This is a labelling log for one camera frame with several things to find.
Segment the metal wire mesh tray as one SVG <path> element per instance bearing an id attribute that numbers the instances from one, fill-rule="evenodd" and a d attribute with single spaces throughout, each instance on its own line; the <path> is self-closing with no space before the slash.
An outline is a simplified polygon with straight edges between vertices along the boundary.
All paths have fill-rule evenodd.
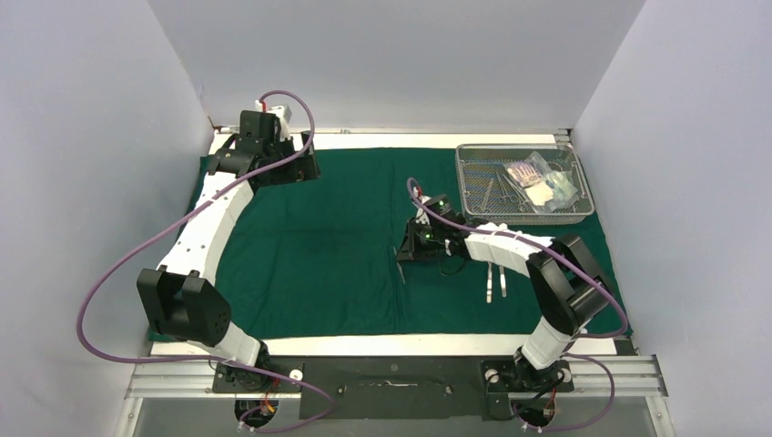
<path id="1" fill-rule="evenodd" d="M 576 188 L 567 207 L 536 211 L 524 189 L 507 174 L 507 165 L 530 157 L 540 157 Z M 567 145 L 462 144 L 456 148 L 455 164 L 462 212 L 468 218 L 511 226 L 552 226 L 576 224 L 595 213 L 584 169 Z"/>

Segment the dark green surgical cloth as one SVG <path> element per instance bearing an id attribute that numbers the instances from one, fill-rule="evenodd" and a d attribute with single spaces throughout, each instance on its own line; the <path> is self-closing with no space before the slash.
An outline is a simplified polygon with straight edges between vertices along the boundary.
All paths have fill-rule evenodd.
<path id="1" fill-rule="evenodd" d="M 506 275 L 485 302 L 487 267 L 459 259 L 401 264 L 415 213 L 407 189 L 460 205 L 455 156 L 440 148 L 322 150 L 321 176 L 260 189 L 240 214 L 216 288 L 234 322 L 264 340 L 409 333 L 527 334 L 541 312 L 530 281 Z"/>

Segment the aluminium front frame rail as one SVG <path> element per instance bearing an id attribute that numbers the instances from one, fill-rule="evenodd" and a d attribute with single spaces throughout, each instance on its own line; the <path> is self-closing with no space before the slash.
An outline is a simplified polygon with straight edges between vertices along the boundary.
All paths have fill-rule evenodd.
<path id="1" fill-rule="evenodd" d="M 654 356 L 601 356 L 591 361 L 559 363 L 566 379 L 558 390 L 571 396 L 665 397 L 667 389 Z M 492 390 L 518 396 L 513 384 L 513 358 L 507 356 L 405 357 L 280 357 L 269 370 L 298 376 L 330 394 L 357 388 L 437 389 L 450 394 L 460 389 Z M 234 370 L 212 361 L 181 361 L 136 366 L 127 389 L 129 398 L 247 399 L 261 393 L 244 385 Z"/>

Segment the aluminium right side rail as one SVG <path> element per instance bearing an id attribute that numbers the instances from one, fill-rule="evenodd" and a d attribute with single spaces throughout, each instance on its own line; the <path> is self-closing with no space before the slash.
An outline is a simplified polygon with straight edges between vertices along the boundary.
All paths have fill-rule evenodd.
<path id="1" fill-rule="evenodd" d="M 571 139 L 571 132 L 572 130 L 570 128 L 557 129 L 554 132 L 555 143 L 558 145 L 571 147 L 573 145 L 572 139 Z"/>

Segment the steel surgical scissors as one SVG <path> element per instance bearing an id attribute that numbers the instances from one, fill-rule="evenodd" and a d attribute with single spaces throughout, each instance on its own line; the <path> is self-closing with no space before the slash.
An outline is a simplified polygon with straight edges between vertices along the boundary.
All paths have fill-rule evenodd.
<path id="1" fill-rule="evenodd" d="M 496 179 L 501 191 L 502 202 L 508 208 L 514 208 L 515 210 L 518 210 L 520 208 L 521 201 L 517 193 L 513 191 L 512 187 L 505 181 L 505 178 L 501 174 L 497 173 Z"/>

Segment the clear gauze packet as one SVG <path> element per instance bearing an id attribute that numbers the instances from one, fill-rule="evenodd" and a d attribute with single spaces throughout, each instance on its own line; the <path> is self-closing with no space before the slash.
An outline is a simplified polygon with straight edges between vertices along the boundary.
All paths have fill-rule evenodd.
<path id="1" fill-rule="evenodd" d="M 569 172 L 552 171 L 524 193 L 535 213 L 548 214 L 571 207 L 578 199 L 579 190 Z"/>

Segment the thin steel tweezers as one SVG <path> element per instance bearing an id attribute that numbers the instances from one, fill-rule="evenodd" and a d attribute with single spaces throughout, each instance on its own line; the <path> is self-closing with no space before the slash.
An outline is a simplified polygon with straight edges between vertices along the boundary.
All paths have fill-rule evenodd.
<path id="1" fill-rule="evenodd" d="M 404 271 L 403 271 L 401 262 L 398 259 L 399 252 L 396 249 L 396 247 L 393 247 L 393 246 L 392 246 L 392 251 L 393 251 L 393 255 L 394 255 L 394 259 L 395 259 L 396 269 L 397 269 L 397 271 L 399 273 L 399 278 L 401 280 L 401 284 L 404 285 L 404 284 L 406 284 L 406 279 L 405 279 L 405 276 L 404 276 Z"/>

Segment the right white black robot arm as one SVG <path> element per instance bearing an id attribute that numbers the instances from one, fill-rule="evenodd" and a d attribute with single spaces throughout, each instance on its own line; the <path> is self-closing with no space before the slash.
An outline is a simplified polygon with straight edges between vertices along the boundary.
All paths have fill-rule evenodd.
<path id="1" fill-rule="evenodd" d="M 531 282 L 541 318 L 513 355 L 511 379 L 520 391 L 565 381 L 560 360 L 613 300 L 603 270 L 577 236 L 531 236 L 454 213 L 441 220 L 424 213 L 410 219 L 395 251 L 397 262 L 441 257 L 485 262 L 501 277 L 512 271 Z"/>

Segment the clear packet pink contents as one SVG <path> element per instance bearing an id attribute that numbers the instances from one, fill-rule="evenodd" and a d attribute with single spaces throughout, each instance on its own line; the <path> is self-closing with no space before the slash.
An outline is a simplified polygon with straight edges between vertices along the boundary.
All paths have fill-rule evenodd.
<path id="1" fill-rule="evenodd" d="M 551 171 L 547 161 L 538 152 L 528 158 L 503 165 L 510 180 L 519 188 L 529 188 L 541 183 Z"/>

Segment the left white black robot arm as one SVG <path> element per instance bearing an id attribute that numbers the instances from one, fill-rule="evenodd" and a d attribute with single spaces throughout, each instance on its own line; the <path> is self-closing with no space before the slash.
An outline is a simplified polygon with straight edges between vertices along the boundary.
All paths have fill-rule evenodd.
<path id="1" fill-rule="evenodd" d="M 216 288 L 219 262 L 240 214 L 259 188 L 320 176 L 313 149 L 300 157 L 286 106 L 244 110 L 239 131 L 209 155 L 197 201 L 202 210 L 178 235 L 155 269 L 142 269 L 137 291 L 151 330 L 239 362 L 233 377 L 248 391 L 273 382 L 269 349 L 232 319 Z"/>

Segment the steel haemostat clamp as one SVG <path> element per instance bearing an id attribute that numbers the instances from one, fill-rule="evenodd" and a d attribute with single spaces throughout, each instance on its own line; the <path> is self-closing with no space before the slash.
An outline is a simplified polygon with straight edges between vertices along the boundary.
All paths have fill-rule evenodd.
<path id="1" fill-rule="evenodd" d="M 489 198 L 491 196 L 491 192 L 493 189 L 493 178 L 489 179 L 489 182 L 487 184 L 487 188 L 484 191 L 484 194 L 482 195 L 482 199 L 475 205 L 472 205 L 470 207 L 470 212 L 474 215 L 482 215 L 482 214 L 490 214 L 491 209 L 489 208 Z"/>

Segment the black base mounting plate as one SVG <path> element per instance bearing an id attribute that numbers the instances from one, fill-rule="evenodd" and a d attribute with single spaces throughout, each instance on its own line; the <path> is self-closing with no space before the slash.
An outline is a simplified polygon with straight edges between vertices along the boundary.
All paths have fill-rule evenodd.
<path id="1" fill-rule="evenodd" d="M 301 419 L 324 412 L 329 419 L 449 419 L 477 416 L 508 420 L 513 406 L 542 408 L 553 392 L 574 390 L 567 361 L 542 371 L 510 356 L 278 357 L 269 370 L 295 372 L 320 393 L 224 364 L 211 390 L 245 394 L 236 413 L 260 405 L 261 416 L 296 406 Z"/>

